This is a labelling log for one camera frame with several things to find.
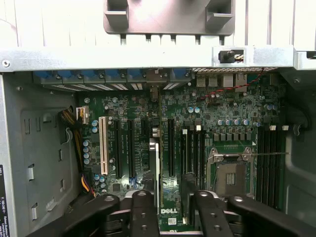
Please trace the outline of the white expansion slot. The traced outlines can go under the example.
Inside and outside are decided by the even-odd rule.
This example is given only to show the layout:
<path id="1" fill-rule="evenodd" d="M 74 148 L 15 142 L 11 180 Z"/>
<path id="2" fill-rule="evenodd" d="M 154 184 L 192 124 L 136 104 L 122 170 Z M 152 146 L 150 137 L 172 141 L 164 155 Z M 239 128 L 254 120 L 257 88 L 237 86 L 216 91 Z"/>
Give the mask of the white expansion slot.
<path id="1" fill-rule="evenodd" d="M 108 175 L 108 120 L 107 117 L 99 117 L 99 140 L 100 140 L 100 164 L 101 174 Z"/>

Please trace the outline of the white power connector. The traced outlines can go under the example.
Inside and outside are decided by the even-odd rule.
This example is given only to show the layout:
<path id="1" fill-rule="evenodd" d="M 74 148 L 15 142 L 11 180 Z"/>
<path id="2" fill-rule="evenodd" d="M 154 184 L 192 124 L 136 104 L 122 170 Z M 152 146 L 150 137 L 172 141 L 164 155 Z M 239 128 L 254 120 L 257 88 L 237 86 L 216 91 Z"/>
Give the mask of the white power connector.
<path id="1" fill-rule="evenodd" d="M 76 107 L 76 119 L 81 120 L 82 124 L 89 124 L 89 107 Z"/>

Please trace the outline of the long black expansion slot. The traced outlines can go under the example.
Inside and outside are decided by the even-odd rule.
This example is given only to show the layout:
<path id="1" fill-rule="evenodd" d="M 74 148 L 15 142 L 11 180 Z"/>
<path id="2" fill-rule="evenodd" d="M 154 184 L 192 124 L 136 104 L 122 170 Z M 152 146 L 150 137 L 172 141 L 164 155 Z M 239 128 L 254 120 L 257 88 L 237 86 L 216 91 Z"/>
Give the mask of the long black expansion slot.
<path id="1" fill-rule="evenodd" d="M 127 142 L 128 142 L 128 165 L 129 165 L 129 178 L 136 176 L 135 168 L 135 135 L 134 135 L 134 120 L 129 119 L 127 121 Z"/>
<path id="2" fill-rule="evenodd" d="M 121 123 L 114 121 L 114 151 L 116 159 L 116 177 L 122 178 L 122 148 L 121 148 Z"/>
<path id="3" fill-rule="evenodd" d="M 168 119 L 168 171 L 174 176 L 174 119 Z"/>

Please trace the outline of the thin metal locking lever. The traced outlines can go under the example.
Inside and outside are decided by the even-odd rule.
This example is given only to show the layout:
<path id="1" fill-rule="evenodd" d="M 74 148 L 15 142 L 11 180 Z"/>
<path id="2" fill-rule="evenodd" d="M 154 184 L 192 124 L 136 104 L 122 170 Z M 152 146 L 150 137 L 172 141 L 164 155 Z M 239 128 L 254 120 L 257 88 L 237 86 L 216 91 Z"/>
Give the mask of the thin metal locking lever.
<path id="1" fill-rule="evenodd" d="M 276 156 L 276 155 L 288 155 L 289 152 L 273 152 L 273 153 L 252 153 L 246 154 L 249 156 Z"/>

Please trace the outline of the green motherboard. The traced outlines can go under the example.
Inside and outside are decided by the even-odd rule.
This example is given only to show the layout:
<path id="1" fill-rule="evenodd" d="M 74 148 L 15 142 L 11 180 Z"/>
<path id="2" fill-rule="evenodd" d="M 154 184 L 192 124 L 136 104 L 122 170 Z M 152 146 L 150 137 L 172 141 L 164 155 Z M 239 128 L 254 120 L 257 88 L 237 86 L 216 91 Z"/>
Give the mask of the green motherboard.
<path id="1" fill-rule="evenodd" d="M 283 84 L 270 83 L 270 77 L 247 75 L 247 91 L 235 92 L 234 86 L 223 87 L 223 75 L 218 76 L 218 87 L 197 87 L 197 75 L 188 83 L 169 82 L 162 89 L 162 166 L 161 208 L 158 225 L 162 231 L 193 230 L 183 215 L 181 203 L 181 134 L 201 125 L 205 130 L 206 163 L 212 147 L 250 146 L 253 153 L 264 153 L 265 130 L 288 130 L 281 116 Z M 115 84 L 82 84 L 79 106 L 89 107 L 89 124 L 82 124 L 76 132 L 77 146 L 81 148 L 80 182 L 85 194 L 98 197 L 113 194 L 120 199 L 130 191 L 147 190 L 154 194 L 154 176 L 150 172 L 149 135 L 141 135 L 141 119 L 153 111 L 150 87 L 144 82 Z M 99 117 L 107 117 L 108 175 L 101 174 Z M 136 176 L 129 178 L 127 121 L 134 120 Z M 174 176 L 168 171 L 168 119 L 174 119 Z M 114 151 L 114 121 L 121 123 L 122 178 L 116 177 Z M 188 139 L 188 173 L 189 163 Z M 254 156 L 255 195 L 262 202 L 263 156 Z"/>

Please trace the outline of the grey power supply unit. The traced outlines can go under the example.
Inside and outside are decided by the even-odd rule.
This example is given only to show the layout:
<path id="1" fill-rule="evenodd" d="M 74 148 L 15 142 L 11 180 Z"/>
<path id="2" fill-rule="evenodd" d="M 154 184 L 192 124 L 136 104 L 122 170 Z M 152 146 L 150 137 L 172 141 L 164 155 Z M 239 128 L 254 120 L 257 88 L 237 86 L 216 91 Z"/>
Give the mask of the grey power supply unit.
<path id="1" fill-rule="evenodd" d="M 10 237 L 2 164 L 0 164 L 0 237 Z"/>

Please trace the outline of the RAM slot with white latches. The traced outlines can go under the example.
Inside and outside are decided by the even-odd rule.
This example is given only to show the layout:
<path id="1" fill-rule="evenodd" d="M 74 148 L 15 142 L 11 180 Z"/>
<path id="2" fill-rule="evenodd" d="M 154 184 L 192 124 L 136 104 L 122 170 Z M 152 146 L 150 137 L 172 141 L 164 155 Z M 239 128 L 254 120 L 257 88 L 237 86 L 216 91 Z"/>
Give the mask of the RAM slot with white latches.
<path id="1" fill-rule="evenodd" d="M 183 129 L 181 134 L 181 171 L 188 172 L 188 130 Z"/>
<path id="2" fill-rule="evenodd" d="M 264 146 L 263 152 L 270 153 L 270 138 L 271 138 L 271 130 L 264 131 Z M 269 157 L 263 156 L 263 183 L 262 183 L 262 203 L 268 205 L 268 193 L 269 193 Z"/>
<path id="3" fill-rule="evenodd" d="M 200 135 L 201 135 L 201 125 L 196 126 L 196 130 L 194 133 L 194 152 L 195 152 L 195 175 L 196 175 L 196 185 L 199 187 L 200 185 Z"/>
<path id="4" fill-rule="evenodd" d="M 286 135 L 287 131 L 278 130 L 276 133 L 276 184 L 275 184 L 275 204 L 274 208 L 284 210 L 284 171 L 285 171 L 285 152 L 286 152 Z"/>

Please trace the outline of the blue slot retention clip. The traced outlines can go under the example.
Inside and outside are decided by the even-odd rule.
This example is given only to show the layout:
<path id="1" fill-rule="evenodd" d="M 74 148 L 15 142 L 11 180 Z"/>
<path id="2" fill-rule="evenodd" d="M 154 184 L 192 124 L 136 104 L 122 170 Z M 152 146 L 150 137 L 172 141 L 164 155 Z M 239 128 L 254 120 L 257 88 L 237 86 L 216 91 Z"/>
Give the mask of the blue slot retention clip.
<path id="1" fill-rule="evenodd" d="M 50 84 L 52 82 L 52 71 L 34 71 L 33 82 L 35 84 Z"/>
<path id="2" fill-rule="evenodd" d="M 95 83 L 99 80 L 97 70 L 81 70 L 85 83 Z"/>
<path id="3" fill-rule="evenodd" d="M 70 70 L 58 70 L 57 74 L 62 78 L 63 84 L 69 84 L 72 81 L 73 74 Z"/>
<path id="4" fill-rule="evenodd" d="M 178 83 L 190 82 L 192 80 L 191 70 L 186 68 L 174 68 L 172 80 Z"/>
<path id="5" fill-rule="evenodd" d="M 105 70 L 105 82 L 106 83 L 118 83 L 122 82 L 120 71 L 118 69 L 106 69 Z"/>
<path id="6" fill-rule="evenodd" d="M 128 82 L 143 82 L 143 73 L 141 69 L 127 69 Z"/>

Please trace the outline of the black rubber case plug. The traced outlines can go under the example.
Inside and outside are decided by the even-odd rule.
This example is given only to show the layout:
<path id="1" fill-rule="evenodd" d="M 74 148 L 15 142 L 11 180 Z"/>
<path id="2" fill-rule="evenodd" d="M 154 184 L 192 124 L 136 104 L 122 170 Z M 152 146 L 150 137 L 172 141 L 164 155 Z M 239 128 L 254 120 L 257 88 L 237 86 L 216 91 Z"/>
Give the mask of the black rubber case plug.
<path id="1" fill-rule="evenodd" d="M 220 63 L 234 63 L 235 52 L 233 50 L 220 51 L 218 54 L 218 60 Z"/>

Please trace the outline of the grey parts rack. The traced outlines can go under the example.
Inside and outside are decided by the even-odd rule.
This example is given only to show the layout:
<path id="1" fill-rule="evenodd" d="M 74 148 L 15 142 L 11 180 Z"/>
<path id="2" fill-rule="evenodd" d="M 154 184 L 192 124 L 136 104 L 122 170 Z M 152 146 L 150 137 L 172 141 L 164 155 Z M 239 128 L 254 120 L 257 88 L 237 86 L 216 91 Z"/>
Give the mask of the grey parts rack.
<path id="1" fill-rule="evenodd" d="M 235 0 L 103 0 L 108 34 L 229 36 Z"/>

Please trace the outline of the CPU socket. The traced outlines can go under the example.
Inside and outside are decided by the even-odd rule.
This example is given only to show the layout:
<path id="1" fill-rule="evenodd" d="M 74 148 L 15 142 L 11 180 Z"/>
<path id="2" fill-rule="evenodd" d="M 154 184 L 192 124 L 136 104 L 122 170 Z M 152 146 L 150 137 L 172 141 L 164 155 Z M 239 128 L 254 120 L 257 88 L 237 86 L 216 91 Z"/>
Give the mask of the CPU socket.
<path id="1" fill-rule="evenodd" d="M 205 188 L 220 197 L 255 195 L 255 162 L 250 146 L 212 147 L 206 163 Z"/>

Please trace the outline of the open black PC case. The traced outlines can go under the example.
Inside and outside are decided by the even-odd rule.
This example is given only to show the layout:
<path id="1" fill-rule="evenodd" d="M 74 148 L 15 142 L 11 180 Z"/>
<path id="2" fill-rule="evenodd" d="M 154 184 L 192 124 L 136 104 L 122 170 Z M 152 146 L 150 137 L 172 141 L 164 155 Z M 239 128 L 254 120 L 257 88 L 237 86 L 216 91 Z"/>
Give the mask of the open black PC case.
<path id="1" fill-rule="evenodd" d="M 233 50 L 234 63 L 220 63 L 220 51 Z M 108 84 L 106 69 L 174 68 L 196 75 L 268 75 L 283 84 L 281 116 L 288 126 L 284 171 L 284 210 L 316 228 L 316 50 L 287 47 L 114 46 L 0 49 L 0 164 L 3 165 L 10 237 L 24 237 L 95 197 L 82 190 L 81 148 L 76 119 L 82 84 Z M 70 70 L 63 84 L 58 70 Z M 81 70 L 97 70 L 85 83 Z M 34 71 L 52 71 L 50 84 L 35 84 Z M 162 231 L 159 237 L 203 237 L 201 231 Z"/>

